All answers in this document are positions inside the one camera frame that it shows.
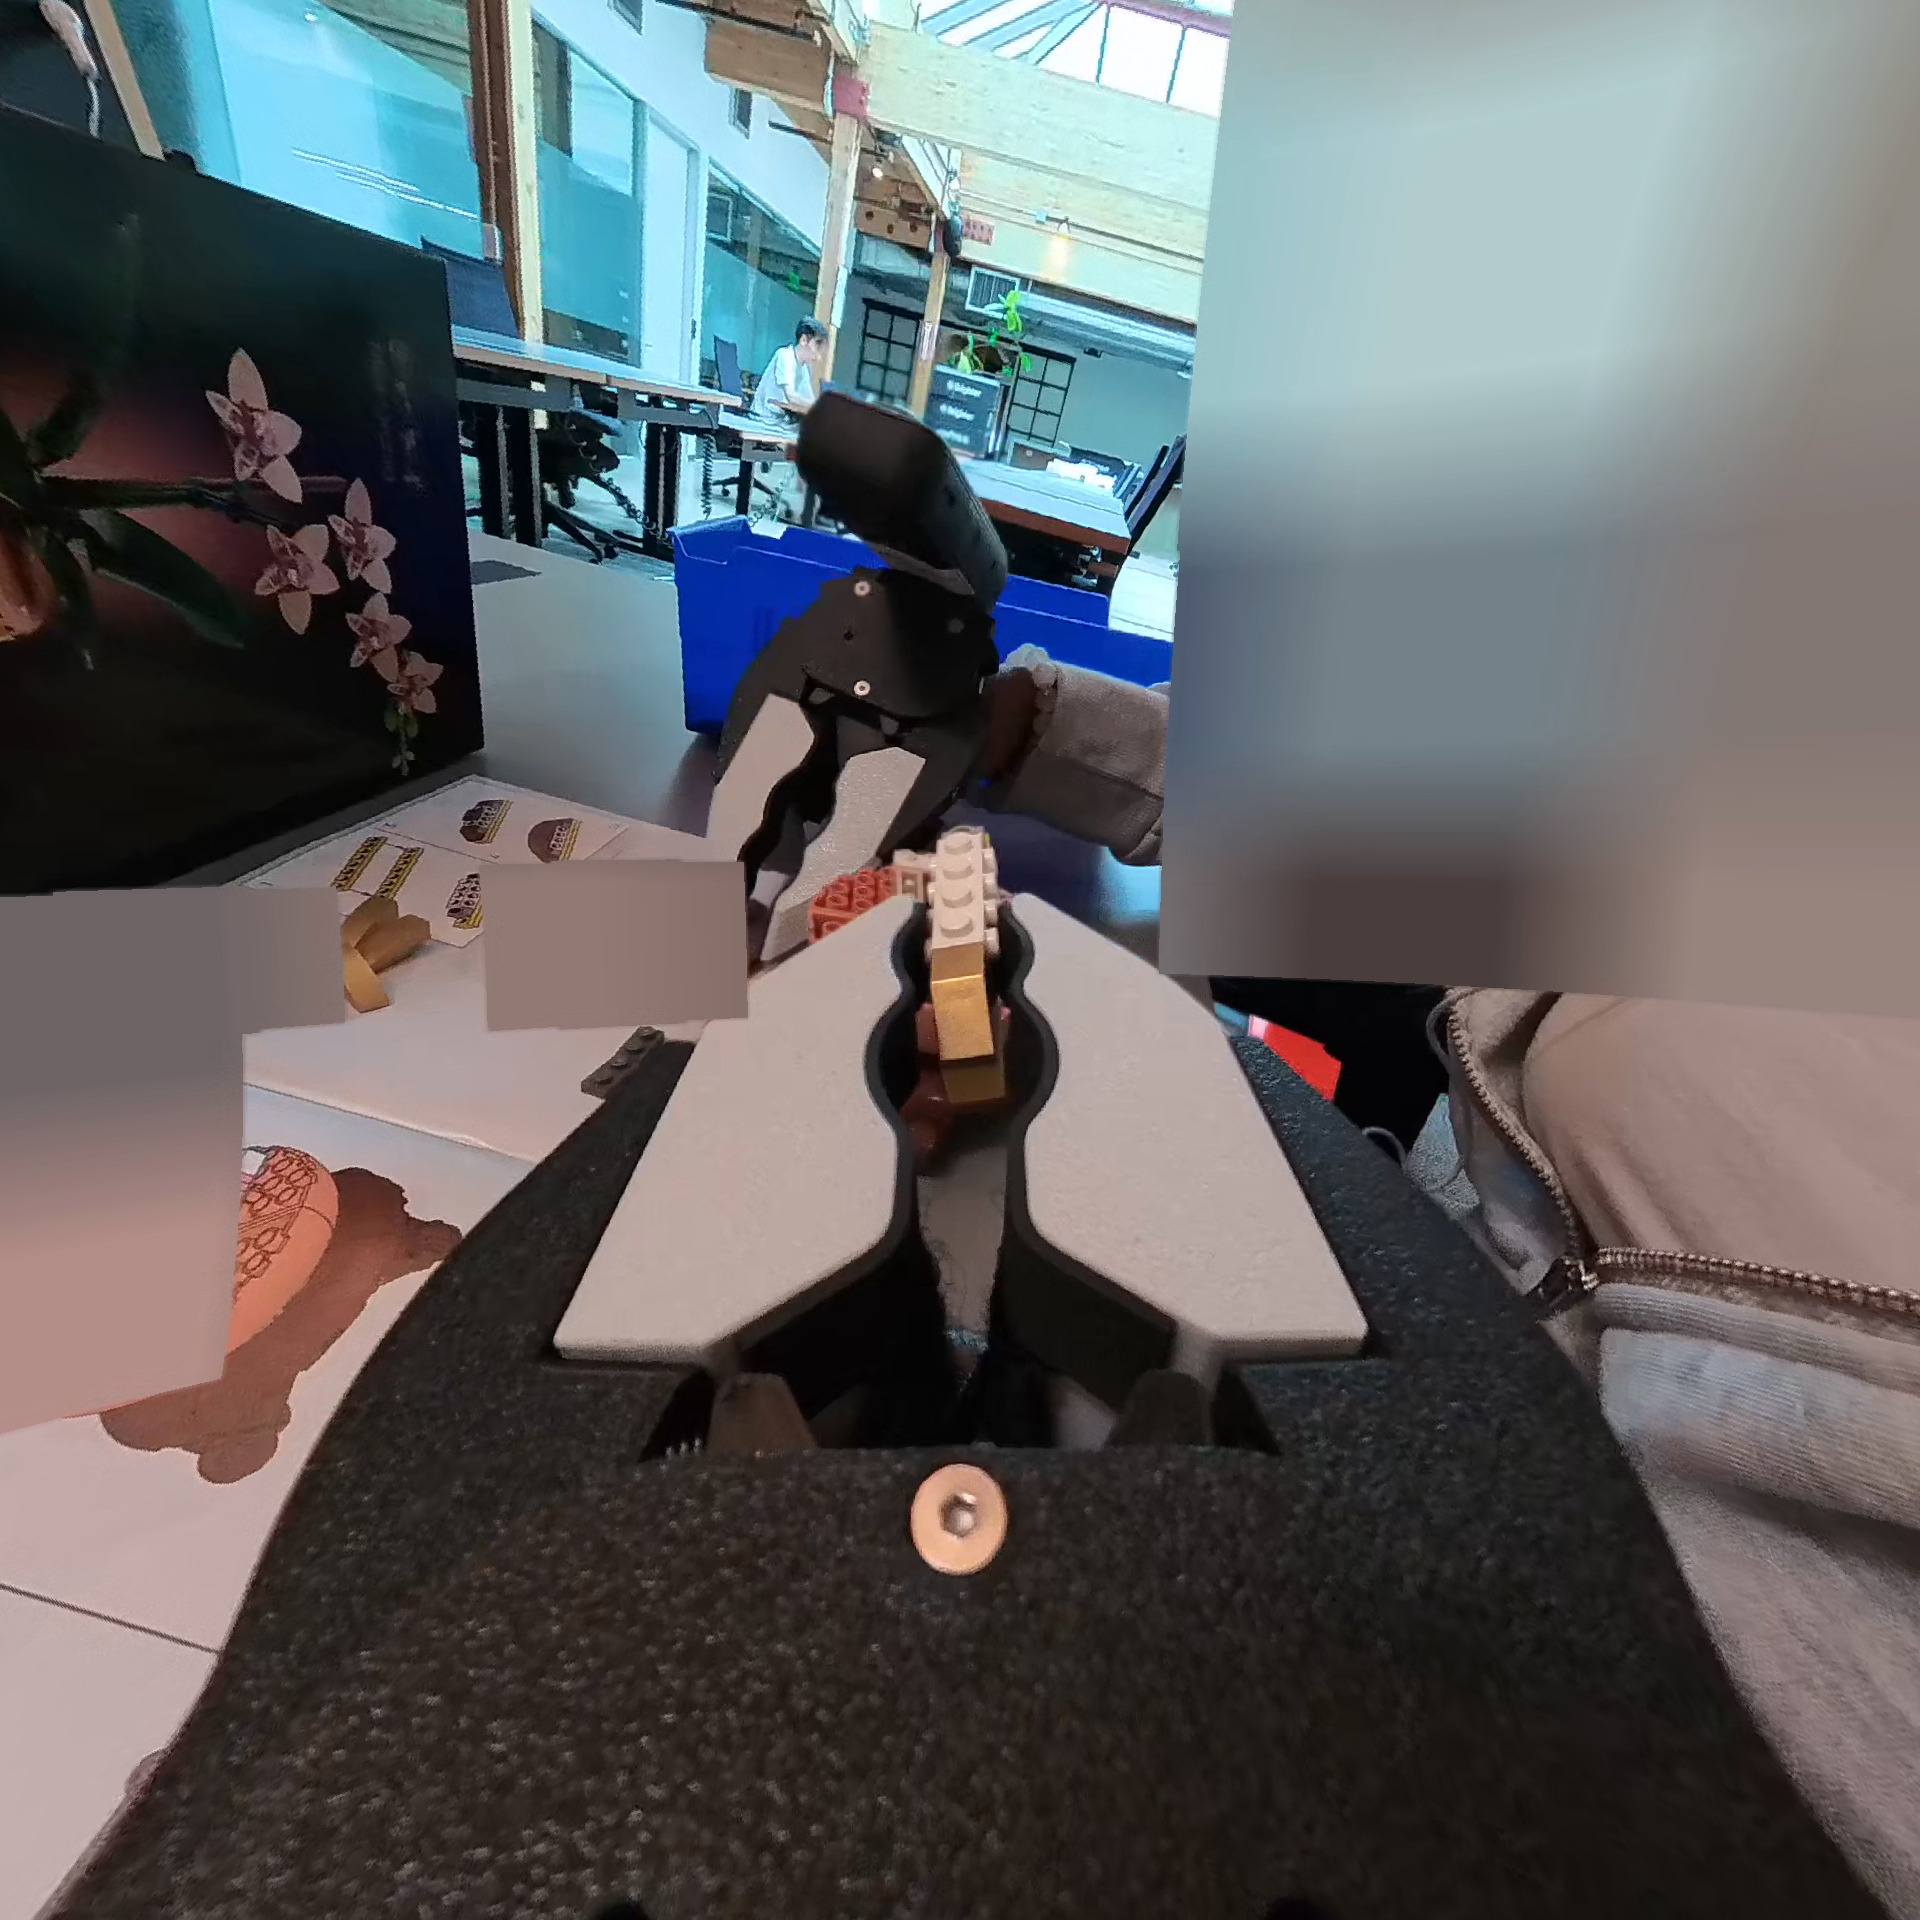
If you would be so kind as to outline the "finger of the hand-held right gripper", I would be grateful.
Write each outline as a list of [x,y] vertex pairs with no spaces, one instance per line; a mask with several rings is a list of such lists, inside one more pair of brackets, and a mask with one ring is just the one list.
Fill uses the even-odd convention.
[[741,689],[708,809],[708,849],[737,859],[750,909],[804,909],[879,861],[879,724],[833,691]]
[[937,740],[852,755],[830,778],[826,800],[806,812],[799,852],[777,857],[785,876],[769,906],[758,947],[773,966],[806,945],[810,903],[833,878],[890,859],[899,846],[937,823],[969,781],[969,744]]

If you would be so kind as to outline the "small brick assembly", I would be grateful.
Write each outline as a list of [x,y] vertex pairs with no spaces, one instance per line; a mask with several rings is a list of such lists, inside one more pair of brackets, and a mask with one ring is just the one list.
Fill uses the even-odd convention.
[[1006,1017],[997,996],[1002,895],[998,857],[978,827],[949,828],[931,852],[895,857],[900,890],[924,906],[924,1050],[957,1113],[1006,1097]]

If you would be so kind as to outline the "green potted plant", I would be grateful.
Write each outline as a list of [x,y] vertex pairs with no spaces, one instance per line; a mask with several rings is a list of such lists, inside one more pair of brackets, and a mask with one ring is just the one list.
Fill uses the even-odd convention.
[[1027,353],[1027,319],[1020,283],[1010,283],[998,299],[981,312],[981,319],[984,324],[982,330],[964,334],[949,366],[954,372],[1016,383],[1033,369],[1033,356]]

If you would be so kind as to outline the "brick pot model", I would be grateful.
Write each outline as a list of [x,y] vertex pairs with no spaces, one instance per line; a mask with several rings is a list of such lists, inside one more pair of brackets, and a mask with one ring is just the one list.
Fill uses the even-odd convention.
[[[906,901],[916,883],[899,867],[867,867],[830,878],[806,909],[806,941],[819,945],[886,901]],[[916,1148],[919,1175],[932,1175],[945,1161],[949,1142],[974,1122],[1010,1113],[1012,1085],[1006,1068],[1010,1013],[992,995],[992,980],[978,983],[977,1007],[959,980],[934,983],[916,1011],[919,1078],[900,1105],[903,1122]],[[992,1021],[992,1050],[959,1055],[949,1050],[947,1015],[982,1013]]]

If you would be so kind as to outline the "white instruction booklet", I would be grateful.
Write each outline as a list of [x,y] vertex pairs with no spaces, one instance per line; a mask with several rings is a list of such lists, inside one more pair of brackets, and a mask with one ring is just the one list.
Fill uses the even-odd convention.
[[[594,1110],[602,1029],[492,1032],[480,943],[396,969],[392,1007],[247,1045],[245,1142],[396,1189],[409,1227],[469,1234]],[[99,1412],[2,1442],[2,1906],[36,1917],[180,1732],[229,1645],[301,1470],[429,1269],[359,1297],[359,1315],[254,1408],[252,1472],[133,1448]]]

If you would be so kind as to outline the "blue plastic bin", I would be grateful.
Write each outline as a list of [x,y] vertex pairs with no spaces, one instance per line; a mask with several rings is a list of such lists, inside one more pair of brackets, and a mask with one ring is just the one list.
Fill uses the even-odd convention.
[[[673,544],[684,729],[707,736],[723,733],[739,683],[783,622],[806,613],[830,578],[883,564],[851,537],[756,527],[745,516],[688,525]],[[1038,648],[1126,685],[1173,681],[1173,642],[1115,628],[1111,602],[1093,591],[1012,576],[995,622],[1000,659]]]

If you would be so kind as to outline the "gold curved brick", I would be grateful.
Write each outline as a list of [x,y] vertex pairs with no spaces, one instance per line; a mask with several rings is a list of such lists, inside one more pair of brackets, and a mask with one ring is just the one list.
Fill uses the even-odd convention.
[[348,1009],[371,1015],[391,1007],[382,978],[432,943],[432,924],[402,915],[394,898],[360,898],[340,926],[342,983]]

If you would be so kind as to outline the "black flower print box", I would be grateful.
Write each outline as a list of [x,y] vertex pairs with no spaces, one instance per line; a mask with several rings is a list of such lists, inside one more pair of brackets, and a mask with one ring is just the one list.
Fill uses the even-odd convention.
[[482,748],[457,379],[425,253],[5,113],[6,896]]

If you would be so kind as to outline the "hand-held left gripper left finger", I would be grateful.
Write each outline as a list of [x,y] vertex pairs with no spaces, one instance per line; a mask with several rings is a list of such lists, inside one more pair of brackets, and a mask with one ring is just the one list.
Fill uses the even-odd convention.
[[556,1329],[570,1362],[861,1378],[941,1332],[914,1153],[884,1071],[919,1073],[900,949],[924,912],[883,901],[749,987],[692,1047]]

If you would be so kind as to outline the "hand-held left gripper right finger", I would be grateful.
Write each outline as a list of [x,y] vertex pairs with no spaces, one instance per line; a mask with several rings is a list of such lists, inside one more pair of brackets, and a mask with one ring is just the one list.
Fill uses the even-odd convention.
[[1149,1374],[1215,1390],[1361,1357],[1363,1307],[1218,1018],[1033,895],[1002,933],[1035,1064],[997,1283],[1020,1351],[1111,1412]]

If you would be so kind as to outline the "background office desks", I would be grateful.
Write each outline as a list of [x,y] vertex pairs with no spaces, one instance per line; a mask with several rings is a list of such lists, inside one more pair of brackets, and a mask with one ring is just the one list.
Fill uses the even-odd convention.
[[[482,525],[495,539],[539,547],[555,525],[604,560],[629,553],[671,562],[671,537],[680,522],[682,436],[737,439],[745,473],[796,447],[792,435],[749,420],[741,398],[723,391],[464,326],[457,326],[451,338],[457,396],[473,411],[477,462],[484,477]],[[643,433],[636,537],[574,522],[570,509],[552,506],[544,491],[539,420],[580,417],[584,401],[599,392],[613,396],[615,420]],[[1111,492],[1088,482],[981,461],[962,461],[962,474],[990,518],[1098,555],[1101,567],[1120,567],[1149,527],[1146,518],[1132,522]]]

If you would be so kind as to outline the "person's right hand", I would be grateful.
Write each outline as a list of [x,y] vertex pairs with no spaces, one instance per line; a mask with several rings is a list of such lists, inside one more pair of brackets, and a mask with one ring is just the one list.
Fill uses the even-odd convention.
[[1058,673],[1051,659],[1010,660],[982,685],[982,736],[973,757],[969,800],[998,812],[1018,778],[1020,766],[1044,731],[1044,708],[1058,691]]

